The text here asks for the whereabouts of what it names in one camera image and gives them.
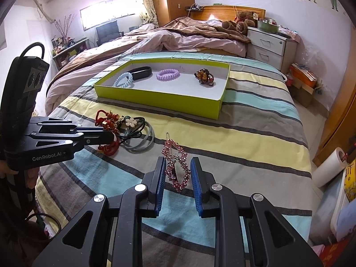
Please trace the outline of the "person's left hand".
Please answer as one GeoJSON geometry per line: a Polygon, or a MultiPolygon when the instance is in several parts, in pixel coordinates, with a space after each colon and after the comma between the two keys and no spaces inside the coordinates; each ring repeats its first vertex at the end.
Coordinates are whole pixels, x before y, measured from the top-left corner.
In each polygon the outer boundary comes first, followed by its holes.
{"type": "Polygon", "coordinates": [[[7,162],[4,160],[0,161],[0,176],[1,179],[7,178],[10,175],[13,177],[19,176],[23,179],[25,182],[26,187],[29,189],[34,189],[37,183],[37,179],[39,178],[39,171],[40,168],[33,168],[33,169],[28,169],[25,171],[14,171],[9,168],[7,165],[7,162]]]}

